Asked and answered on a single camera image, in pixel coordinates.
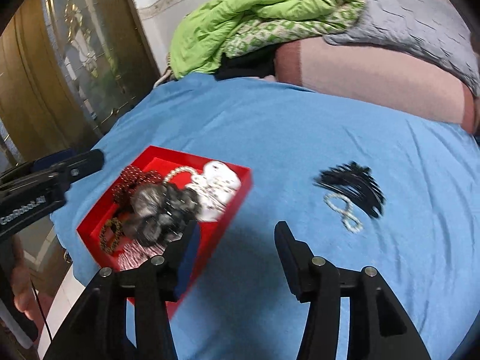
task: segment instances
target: black hair accessory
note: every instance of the black hair accessory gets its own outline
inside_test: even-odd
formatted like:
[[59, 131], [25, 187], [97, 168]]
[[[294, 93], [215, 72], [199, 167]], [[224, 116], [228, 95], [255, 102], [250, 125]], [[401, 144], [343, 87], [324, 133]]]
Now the black hair accessory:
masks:
[[198, 195], [175, 184], [143, 184], [131, 197], [134, 214], [123, 224], [123, 233], [143, 247], [181, 235], [200, 210]]
[[378, 218], [383, 214], [385, 197], [370, 172], [370, 168], [351, 162], [324, 170], [314, 180], [318, 187], [348, 197], [369, 217]]

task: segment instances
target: blue towel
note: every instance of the blue towel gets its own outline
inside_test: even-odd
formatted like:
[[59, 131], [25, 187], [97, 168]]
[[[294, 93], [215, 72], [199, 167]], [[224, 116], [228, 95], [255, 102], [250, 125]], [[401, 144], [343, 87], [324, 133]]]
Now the blue towel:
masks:
[[[171, 321], [179, 359], [296, 358], [308, 304], [287, 286], [273, 239], [280, 220], [338, 267], [377, 267], [433, 360], [448, 359], [477, 316], [480, 155], [459, 126], [257, 79], [192, 73], [162, 85], [100, 140], [104, 169], [72, 185], [69, 203], [51, 216], [84, 285], [98, 267], [75, 229], [149, 145], [253, 172], [253, 189]], [[355, 207], [358, 234], [313, 183], [349, 161], [370, 167], [386, 197], [379, 220]], [[127, 314], [134, 340], [131, 307]], [[339, 359], [348, 323], [342, 302]]]

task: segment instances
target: green blanket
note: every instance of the green blanket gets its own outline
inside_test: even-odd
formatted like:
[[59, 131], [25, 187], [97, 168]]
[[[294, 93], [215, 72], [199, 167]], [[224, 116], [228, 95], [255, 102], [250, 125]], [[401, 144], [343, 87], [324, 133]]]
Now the green blanket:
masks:
[[212, 0], [177, 27], [170, 67], [177, 79], [213, 73], [222, 53], [233, 58], [269, 44], [346, 31], [365, 0]]

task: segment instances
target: red tray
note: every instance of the red tray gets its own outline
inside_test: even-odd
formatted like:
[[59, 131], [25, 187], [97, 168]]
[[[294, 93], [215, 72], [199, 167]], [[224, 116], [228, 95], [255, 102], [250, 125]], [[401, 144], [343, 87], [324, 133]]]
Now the red tray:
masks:
[[[203, 173], [203, 166], [212, 161], [210, 158], [199, 157], [197, 155], [187, 154], [180, 151], [164, 149], [156, 146], [149, 146], [145, 151], [137, 157], [132, 165], [147, 172], [150, 170], [156, 170], [162, 176], [166, 176], [169, 171], [180, 166], [189, 166], [196, 169], [199, 173]], [[249, 168], [243, 166], [234, 165], [231, 163], [225, 163], [231, 170], [233, 170], [241, 181], [241, 187], [237, 191], [236, 195], [227, 205], [224, 214], [219, 218], [217, 222], [200, 223], [200, 245], [198, 249], [195, 265], [193, 266], [193, 272], [191, 274], [189, 288], [195, 279], [200, 275], [203, 268], [212, 255], [213, 251], [217, 247], [218, 242], [222, 238], [225, 229], [229, 225], [233, 216], [237, 213], [240, 205], [245, 199], [248, 191], [251, 188], [251, 171]], [[180, 173], [171, 180], [178, 187], [183, 188], [190, 182], [190, 174]], [[120, 254], [123, 246], [127, 242], [125, 237], [122, 238], [122, 242], [117, 248], [117, 251], [113, 255], [108, 255], [100, 249], [99, 235], [105, 221], [112, 217], [117, 210], [118, 205], [112, 201], [113, 186], [120, 182], [118, 177], [109, 189], [102, 195], [102, 197], [95, 203], [93, 208], [88, 212], [87, 216], [83, 219], [77, 228], [77, 232], [80, 238], [84, 242], [87, 249], [92, 254], [92, 257], [100, 265], [100, 267], [109, 266], [114, 270], [119, 270], [117, 264], [117, 257]], [[171, 317], [176, 311], [177, 307], [181, 303], [180, 299], [177, 303], [168, 303], [167, 310], [169, 317]]]

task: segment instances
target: black cable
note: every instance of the black cable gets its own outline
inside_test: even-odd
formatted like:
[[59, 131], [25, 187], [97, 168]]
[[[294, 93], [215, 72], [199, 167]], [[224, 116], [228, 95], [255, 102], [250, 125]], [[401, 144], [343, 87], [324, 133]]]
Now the black cable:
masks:
[[33, 292], [35, 294], [35, 298], [37, 299], [38, 307], [40, 309], [40, 313], [42, 314], [42, 318], [43, 318], [43, 322], [45, 323], [46, 331], [49, 333], [50, 342], [52, 342], [53, 341], [52, 333], [50, 332], [49, 324], [47, 323], [47, 319], [45, 318], [45, 314], [43, 313], [42, 306], [40, 306], [40, 299], [38, 298], [37, 289], [35, 288], [35, 285], [33, 284], [33, 281], [30, 280], [30, 282], [32, 283]]

